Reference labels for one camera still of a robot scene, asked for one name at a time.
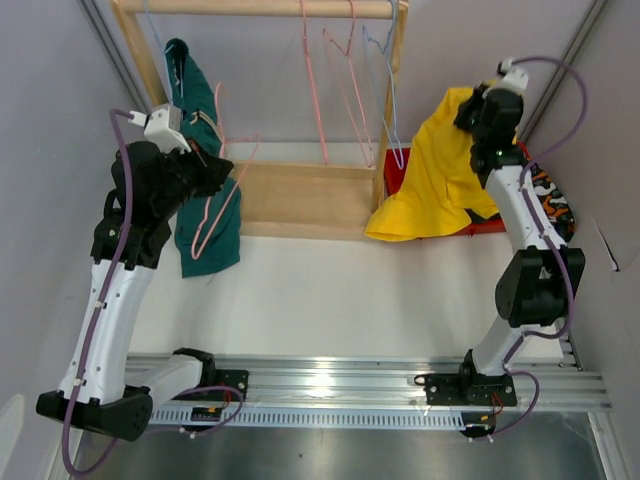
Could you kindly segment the green shorts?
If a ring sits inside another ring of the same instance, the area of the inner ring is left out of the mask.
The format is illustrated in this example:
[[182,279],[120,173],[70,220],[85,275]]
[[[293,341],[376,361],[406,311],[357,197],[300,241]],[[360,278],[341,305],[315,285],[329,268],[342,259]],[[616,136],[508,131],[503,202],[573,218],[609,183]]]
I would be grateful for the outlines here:
[[[180,132],[201,152],[218,157],[224,137],[214,91],[185,41],[169,40],[164,57],[171,103],[182,112]],[[193,198],[178,211],[174,239],[184,278],[214,275],[239,263],[240,203],[241,190],[229,177],[221,191]]]

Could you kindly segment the pink wire hanger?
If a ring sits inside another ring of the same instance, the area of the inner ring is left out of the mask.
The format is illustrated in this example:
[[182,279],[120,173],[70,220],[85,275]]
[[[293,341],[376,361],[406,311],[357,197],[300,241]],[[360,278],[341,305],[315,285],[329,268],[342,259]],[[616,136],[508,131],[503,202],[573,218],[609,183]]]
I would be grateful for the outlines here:
[[372,169],[374,164],[373,144],[359,84],[355,75],[352,55],[356,26],[355,4],[352,0],[348,0],[347,3],[351,23],[346,42],[340,44],[327,29],[322,31],[322,36],[327,58],[337,81],[342,102],[359,145],[364,164],[367,168]]

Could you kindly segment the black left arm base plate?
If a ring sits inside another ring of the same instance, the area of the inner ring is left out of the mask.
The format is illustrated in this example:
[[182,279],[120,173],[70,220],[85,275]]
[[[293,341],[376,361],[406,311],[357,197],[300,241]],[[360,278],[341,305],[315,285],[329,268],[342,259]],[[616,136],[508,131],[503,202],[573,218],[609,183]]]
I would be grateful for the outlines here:
[[[218,369],[215,377],[215,386],[226,386],[238,390],[242,398],[246,399],[249,387],[249,371],[241,369]],[[217,402],[233,402],[238,400],[238,396],[227,390],[210,392],[208,396]]]

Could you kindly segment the blue hanger with green shorts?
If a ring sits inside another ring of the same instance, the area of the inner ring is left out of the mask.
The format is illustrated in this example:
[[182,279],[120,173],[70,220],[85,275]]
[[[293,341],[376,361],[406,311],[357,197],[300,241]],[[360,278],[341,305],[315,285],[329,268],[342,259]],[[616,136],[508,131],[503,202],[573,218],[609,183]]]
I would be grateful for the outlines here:
[[157,47],[162,51],[162,58],[164,61],[164,68],[165,68],[165,74],[166,74],[166,79],[167,79],[167,97],[169,100],[169,103],[171,105],[174,104],[174,84],[172,81],[172,73],[173,73],[173,68],[169,65],[169,57],[168,54],[174,49],[173,46],[167,46],[165,42],[163,42],[158,34],[156,25],[154,23],[154,20],[152,18],[152,15],[150,13],[149,10],[149,1],[148,0],[144,0],[143,1],[143,7],[144,7],[144,15],[145,18],[149,24],[149,27],[151,28],[152,34],[153,34],[153,38],[155,40],[155,43],[157,45]]

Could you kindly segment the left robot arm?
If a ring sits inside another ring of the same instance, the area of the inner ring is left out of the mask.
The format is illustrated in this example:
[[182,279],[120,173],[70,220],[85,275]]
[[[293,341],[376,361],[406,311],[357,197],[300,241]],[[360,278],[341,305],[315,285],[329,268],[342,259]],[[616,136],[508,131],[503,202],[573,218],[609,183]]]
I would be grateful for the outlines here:
[[60,385],[39,395],[39,415],[135,441],[155,409],[181,396],[204,400],[215,392],[215,360],[201,350],[180,348],[132,384],[125,366],[142,300],[171,237],[170,219],[190,199],[219,192],[232,169],[231,161],[197,144],[163,152],[137,141],[116,153],[115,187],[94,230],[81,336]]

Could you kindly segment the light blue wire hanger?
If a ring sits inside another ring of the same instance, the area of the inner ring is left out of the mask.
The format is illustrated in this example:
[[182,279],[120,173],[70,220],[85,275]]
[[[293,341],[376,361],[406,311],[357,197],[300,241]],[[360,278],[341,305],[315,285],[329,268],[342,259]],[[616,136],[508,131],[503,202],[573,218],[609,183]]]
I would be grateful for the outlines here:
[[[362,26],[361,35],[363,41],[364,57],[367,68],[369,70],[370,83],[373,89],[373,93],[376,98],[379,114],[381,116],[381,126],[383,133],[380,140],[385,139],[387,146],[384,150],[390,149],[392,157],[399,170],[402,170],[406,166],[405,155],[402,151],[402,144],[398,136],[397,127],[397,106],[396,106],[396,81],[392,66],[392,53],[395,47],[396,41],[394,40],[394,34],[397,32],[397,25],[400,14],[400,2],[389,1],[391,6],[391,20],[390,26],[386,33],[384,42],[372,37],[366,25]],[[380,57],[384,60],[387,70],[388,85],[385,90],[385,96],[382,96],[381,90],[378,88],[378,82],[375,79],[373,73],[372,60],[371,60],[371,47],[374,47]]]

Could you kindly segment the orange camouflage shorts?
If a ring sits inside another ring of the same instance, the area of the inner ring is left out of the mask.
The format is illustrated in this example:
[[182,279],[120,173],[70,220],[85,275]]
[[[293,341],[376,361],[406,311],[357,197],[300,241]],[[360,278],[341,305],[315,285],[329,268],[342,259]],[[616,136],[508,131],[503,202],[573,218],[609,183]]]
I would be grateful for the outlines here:
[[569,242],[576,231],[576,220],[565,196],[549,174],[537,164],[531,167],[531,180],[535,195],[550,223],[560,237]]

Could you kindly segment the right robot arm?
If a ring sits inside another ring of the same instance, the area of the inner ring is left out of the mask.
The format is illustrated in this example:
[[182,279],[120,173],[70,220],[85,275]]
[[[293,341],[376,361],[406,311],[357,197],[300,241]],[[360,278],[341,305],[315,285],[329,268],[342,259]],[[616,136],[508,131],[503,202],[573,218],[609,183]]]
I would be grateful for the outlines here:
[[470,134],[470,165],[498,208],[513,257],[495,287],[497,318],[460,367],[458,395],[468,403],[489,396],[510,376],[512,360],[533,337],[564,336],[573,320],[584,253],[558,234],[535,192],[532,164],[516,143],[520,93],[483,83],[460,107],[455,126]]

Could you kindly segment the yellow shorts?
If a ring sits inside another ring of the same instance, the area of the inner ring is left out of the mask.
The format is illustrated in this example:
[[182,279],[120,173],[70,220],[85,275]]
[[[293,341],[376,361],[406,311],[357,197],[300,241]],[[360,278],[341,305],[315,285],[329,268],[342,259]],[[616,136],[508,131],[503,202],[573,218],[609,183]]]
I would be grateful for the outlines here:
[[489,220],[499,214],[470,166],[471,135],[454,125],[471,87],[449,88],[412,139],[399,190],[372,214],[365,235],[403,242],[455,234],[472,223],[471,214]]

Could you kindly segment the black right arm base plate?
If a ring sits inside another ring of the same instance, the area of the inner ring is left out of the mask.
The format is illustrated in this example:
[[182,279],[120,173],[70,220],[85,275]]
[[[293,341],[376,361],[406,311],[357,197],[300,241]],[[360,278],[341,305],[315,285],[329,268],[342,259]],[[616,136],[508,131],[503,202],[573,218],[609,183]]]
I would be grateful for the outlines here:
[[515,407],[518,403],[513,380],[508,375],[431,373],[416,375],[416,386],[424,389],[426,401],[432,406],[497,405]]

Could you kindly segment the pink hanger with yellow shorts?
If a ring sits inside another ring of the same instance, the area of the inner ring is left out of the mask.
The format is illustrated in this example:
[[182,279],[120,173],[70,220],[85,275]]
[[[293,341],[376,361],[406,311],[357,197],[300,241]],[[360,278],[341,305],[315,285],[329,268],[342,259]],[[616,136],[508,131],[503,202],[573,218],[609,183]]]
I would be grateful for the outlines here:
[[258,133],[255,133],[251,137],[243,137],[243,138],[238,138],[233,140],[227,140],[222,115],[219,113],[220,98],[225,95],[226,95],[225,85],[222,82],[217,83],[214,89],[214,109],[215,109],[215,112],[217,113],[217,119],[213,120],[208,114],[205,114],[202,111],[200,111],[197,114],[197,119],[205,122],[211,128],[211,130],[216,134],[216,136],[221,142],[221,149],[220,149],[221,153],[225,152],[227,145],[253,142],[254,147],[249,158],[243,163],[241,171],[237,179],[235,180],[235,183],[231,189],[231,192],[225,196],[222,206],[220,207],[217,214],[215,215],[211,225],[209,226],[209,229],[204,235],[204,238],[200,239],[201,234],[204,230],[204,227],[206,226],[210,217],[210,208],[211,208],[212,201],[215,199],[216,196],[219,196],[224,191],[224,186],[221,186],[221,190],[219,192],[216,192],[213,196],[209,196],[206,198],[206,201],[204,204],[204,210],[203,210],[203,217],[197,226],[194,239],[191,243],[191,250],[190,250],[191,258],[195,261],[201,258],[205,248],[207,247],[210,239],[213,236],[213,233],[215,232],[215,229],[218,223],[222,218],[222,215],[225,213],[230,201],[233,199],[233,196],[235,195],[235,192],[238,190],[240,182],[245,176],[246,171],[249,167],[249,163],[254,160],[257,150],[261,143],[261,137]]

